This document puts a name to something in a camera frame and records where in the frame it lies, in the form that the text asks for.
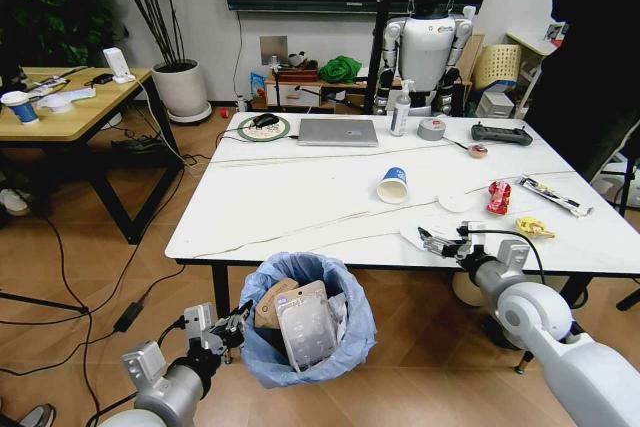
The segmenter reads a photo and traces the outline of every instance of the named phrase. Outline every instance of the blue plastic bag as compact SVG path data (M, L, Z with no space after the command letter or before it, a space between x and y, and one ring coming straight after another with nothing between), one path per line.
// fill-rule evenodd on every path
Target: blue plastic bag
M279 332L254 327L255 306L267 290L286 277L297 280L300 285L322 280L327 297L340 292L347 297L348 321L344 338L331 357L302 373L296 372L287 357L265 340ZM255 273L247 276L240 305L248 300L253 300L253 308L247 319L241 355L249 372L266 388L335 379L364 362L375 344L376 326L364 290L337 259L305 252L272 255Z

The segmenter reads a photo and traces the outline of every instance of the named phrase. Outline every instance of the laundry basket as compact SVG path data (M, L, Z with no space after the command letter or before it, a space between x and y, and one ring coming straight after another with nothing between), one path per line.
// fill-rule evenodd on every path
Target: laundry basket
M518 80L521 48L519 45L486 46L473 70L474 90L506 92Z

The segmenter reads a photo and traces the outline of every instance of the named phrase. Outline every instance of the tape roll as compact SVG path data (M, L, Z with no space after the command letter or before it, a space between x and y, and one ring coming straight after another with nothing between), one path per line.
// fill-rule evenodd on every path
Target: tape roll
M440 119L423 119L418 124L418 136L424 140L440 140L446 128L447 124Z

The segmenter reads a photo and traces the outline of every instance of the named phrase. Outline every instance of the silver laptop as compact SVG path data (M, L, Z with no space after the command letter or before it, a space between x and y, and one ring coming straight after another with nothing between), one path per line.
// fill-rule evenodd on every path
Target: silver laptop
M377 147L378 137L371 120L302 119L298 144Z

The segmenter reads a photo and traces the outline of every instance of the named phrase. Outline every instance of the cup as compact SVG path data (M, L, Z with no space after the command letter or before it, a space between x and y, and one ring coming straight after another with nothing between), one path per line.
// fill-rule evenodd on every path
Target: cup
M391 167L378 184L378 197L388 204L400 204L407 198L407 174L400 167Z
M13 113L24 125L38 122L38 116L33 110L29 96L24 92L7 92L0 98L0 102L13 110Z

